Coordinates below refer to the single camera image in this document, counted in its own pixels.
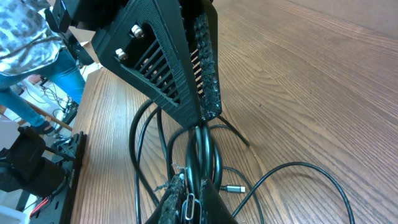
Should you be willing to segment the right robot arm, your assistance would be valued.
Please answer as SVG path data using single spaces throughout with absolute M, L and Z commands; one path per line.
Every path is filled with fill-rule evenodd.
M 30 127 L 19 127 L 9 149 L 1 150 L 1 190 L 22 189 L 39 197 L 31 223 L 70 223 L 85 153 L 86 134 L 78 133 L 58 149 Z M 210 179 L 198 195 L 187 193 L 185 174 L 172 179 L 148 223 L 235 223 Z

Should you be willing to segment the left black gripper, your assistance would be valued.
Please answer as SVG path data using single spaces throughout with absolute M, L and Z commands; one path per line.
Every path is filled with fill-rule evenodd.
M 152 99 L 184 128 L 200 122 L 178 1 L 56 0 L 44 13 L 57 33 L 65 33 L 70 26 L 98 29 L 92 44 L 105 68 Z

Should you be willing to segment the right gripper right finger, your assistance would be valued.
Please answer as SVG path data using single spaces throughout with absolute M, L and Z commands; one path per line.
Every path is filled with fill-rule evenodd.
M 210 179 L 201 179 L 199 199 L 200 224 L 237 224 Z

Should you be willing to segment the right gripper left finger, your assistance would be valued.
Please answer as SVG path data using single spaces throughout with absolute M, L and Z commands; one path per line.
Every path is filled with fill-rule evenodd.
M 180 224 L 186 188 L 185 174 L 175 174 L 146 224 Z

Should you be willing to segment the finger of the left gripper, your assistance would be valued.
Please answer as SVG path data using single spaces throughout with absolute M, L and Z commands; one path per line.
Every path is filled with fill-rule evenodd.
M 222 112 L 218 73 L 218 14 L 210 0 L 181 0 L 180 7 L 201 119 L 209 121 Z

